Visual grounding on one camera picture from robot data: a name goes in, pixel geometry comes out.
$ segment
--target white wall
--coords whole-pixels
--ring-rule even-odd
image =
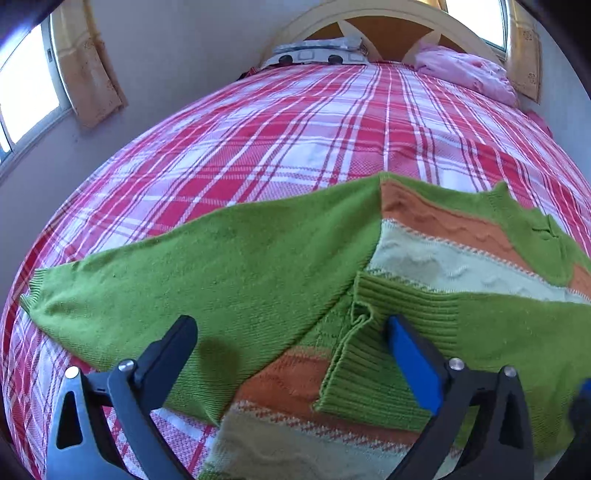
[[[93,170],[160,120],[237,79],[283,25],[321,1],[93,0],[129,106],[89,132],[68,116],[2,181],[0,298],[43,226]]]
[[[522,106],[541,115],[554,140],[591,181],[591,100],[560,47],[536,22],[542,43],[540,104],[520,96]]]

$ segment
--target sweater cuff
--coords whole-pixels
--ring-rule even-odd
[[[29,282],[29,295],[21,295],[19,299],[21,307],[29,315],[31,315],[31,310],[35,307],[37,301],[39,300],[41,288],[43,286],[43,281],[45,280],[46,274],[46,268],[38,268],[35,270],[33,278]]]
[[[359,273],[350,321],[320,389],[315,409],[387,428],[420,431],[430,418],[419,408],[384,340],[384,324],[403,314],[441,350],[456,350],[456,294],[432,293]]]

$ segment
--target bedspread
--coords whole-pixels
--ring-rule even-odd
[[[189,105],[116,153],[65,201],[26,256],[0,321],[4,407],[24,465],[45,478],[64,371],[89,371],[19,307],[35,268],[158,235],[220,207],[381,170],[465,192],[505,180],[523,206],[553,215],[591,250],[589,184],[520,111],[396,63],[265,70]],[[143,476],[114,413],[106,413],[126,466]],[[216,428],[164,408],[152,417],[196,475]]]

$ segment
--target headboard panel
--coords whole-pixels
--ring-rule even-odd
[[[419,39],[433,32],[441,34],[440,45],[500,63],[492,49],[468,27],[444,11],[416,0],[330,1],[283,29],[267,48],[263,60],[283,43],[338,38],[352,32],[368,40],[384,60],[402,61]]]

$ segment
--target metal screw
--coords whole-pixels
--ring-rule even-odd
[[[454,357],[454,358],[450,358],[449,359],[449,368],[451,368],[452,370],[455,370],[456,372],[460,372],[462,370],[464,370],[466,364],[464,363],[464,360],[462,360],[461,358],[458,357]]]
[[[80,369],[78,367],[66,368],[66,378],[69,378],[70,380],[72,378],[76,378],[79,373],[80,373]]]
[[[517,370],[512,365],[503,367],[503,373],[509,378],[514,378],[517,376]]]
[[[128,358],[127,360],[122,360],[117,365],[117,368],[122,372],[132,372],[135,370],[135,360]]]

